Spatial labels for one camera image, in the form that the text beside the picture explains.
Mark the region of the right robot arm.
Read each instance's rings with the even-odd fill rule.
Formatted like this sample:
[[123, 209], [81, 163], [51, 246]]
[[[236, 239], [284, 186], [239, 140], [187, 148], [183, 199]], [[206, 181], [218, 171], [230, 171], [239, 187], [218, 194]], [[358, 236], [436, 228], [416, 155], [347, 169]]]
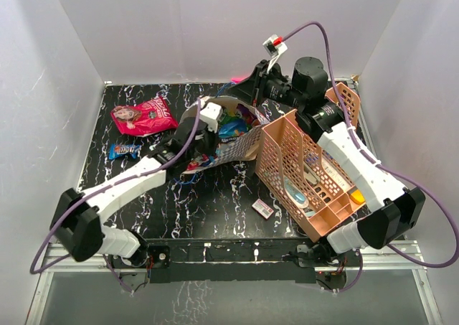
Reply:
[[413, 228], [425, 194], [417, 187], [408, 189], [377, 167], [371, 152], [346, 125], [348, 111], [326, 99], [327, 85], [323, 63], [315, 57], [302, 57], [295, 63], [292, 79], [282, 75], [278, 64], [270, 66], [262, 60], [249, 77], [227, 92], [248, 105], [270, 99], [295, 108], [300, 129], [337, 161], [363, 194], [370, 215], [334, 230], [320, 246], [322, 261], [336, 265], [347, 251], [383, 248]]

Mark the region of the red snack packet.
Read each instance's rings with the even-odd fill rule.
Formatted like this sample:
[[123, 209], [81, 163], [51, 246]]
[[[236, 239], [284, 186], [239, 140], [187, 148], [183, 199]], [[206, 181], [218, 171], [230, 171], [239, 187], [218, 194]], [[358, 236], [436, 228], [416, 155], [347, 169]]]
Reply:
[[209, 166], [213, 161], [213, 156], [207, 156], [206, 154], [202, 154], [201, 156], [198, 156], [193, 161], [191, 161], [186, 170], [194, 171], [199, 168], [204, 168]]

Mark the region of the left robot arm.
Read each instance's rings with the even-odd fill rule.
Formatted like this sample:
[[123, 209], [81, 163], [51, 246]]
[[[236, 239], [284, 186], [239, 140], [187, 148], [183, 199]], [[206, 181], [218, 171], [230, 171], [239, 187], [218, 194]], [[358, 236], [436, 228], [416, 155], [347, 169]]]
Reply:
[[148, 258], [146, 241], [131, 230], [107, 227], [105, 222], [148, 190], [179, 177], [196, 157], [214, 153], [217, 141], [216, 119], [186, 118], [173, 135], [131, 168], [91, 189], [63, 192], [51, 231], [77, 262], [100, 253], [117, 255], [133, 267], [142, 266]]

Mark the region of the blue chips bag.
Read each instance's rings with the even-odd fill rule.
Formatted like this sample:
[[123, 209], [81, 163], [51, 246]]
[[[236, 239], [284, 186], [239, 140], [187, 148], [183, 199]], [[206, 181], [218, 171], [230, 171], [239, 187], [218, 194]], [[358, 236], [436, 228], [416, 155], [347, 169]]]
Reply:
[[241, 118], [237, 118], [221, 126], [218, 136], [222, 143], [227, 143], [236, 140], [247, 132], [246, 122]]

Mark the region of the blue candy bar wrapper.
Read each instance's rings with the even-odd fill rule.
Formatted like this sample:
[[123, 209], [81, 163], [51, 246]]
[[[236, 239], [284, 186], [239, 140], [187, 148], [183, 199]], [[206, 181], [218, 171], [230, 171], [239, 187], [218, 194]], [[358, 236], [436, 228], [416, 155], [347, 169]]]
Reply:
[[135, 144], [112, 144], [110, 146], [108, 158], [110, 160], [118, 159], [124, 156], [130, 156], [136, 159], [141, 152], [142, 145]]

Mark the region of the checkered paper bag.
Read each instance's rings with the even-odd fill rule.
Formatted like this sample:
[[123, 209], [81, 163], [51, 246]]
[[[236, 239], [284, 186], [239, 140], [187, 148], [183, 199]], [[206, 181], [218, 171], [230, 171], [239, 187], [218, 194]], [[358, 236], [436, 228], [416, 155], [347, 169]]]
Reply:
[[217, 149], [214, 161], [207, 167], [194, 171], [185, 171], [183, 175], [195, 175], [200, 171], [226, 164], [233, 161], [251, 161], [256, 158], [259, 141], [263, 126], [269, 124], [269, 120], [255, 107], [245, 105], [242, 101], [228, 94], [228, 90], [236, 83], [227, 83], [219, 90], [216, 96], [210, 97], [210, 103], [222, 106], [223, 114], [219, 119], [218, 132], [221, 126], [237, 119], [243, 119], [247, 124], [248, 132], [239, 136], [236, 140], [222, 143], [218, 137]]

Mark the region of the pink snack bag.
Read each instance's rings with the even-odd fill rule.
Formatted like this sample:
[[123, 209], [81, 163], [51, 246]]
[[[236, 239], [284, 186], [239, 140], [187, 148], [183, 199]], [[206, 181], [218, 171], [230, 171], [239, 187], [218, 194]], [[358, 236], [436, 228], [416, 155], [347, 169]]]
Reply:
[[110, 115], [121, 134], [135, 137], [177, 129], [179, 125], [160, 95], [139, 105], [116, 106]]

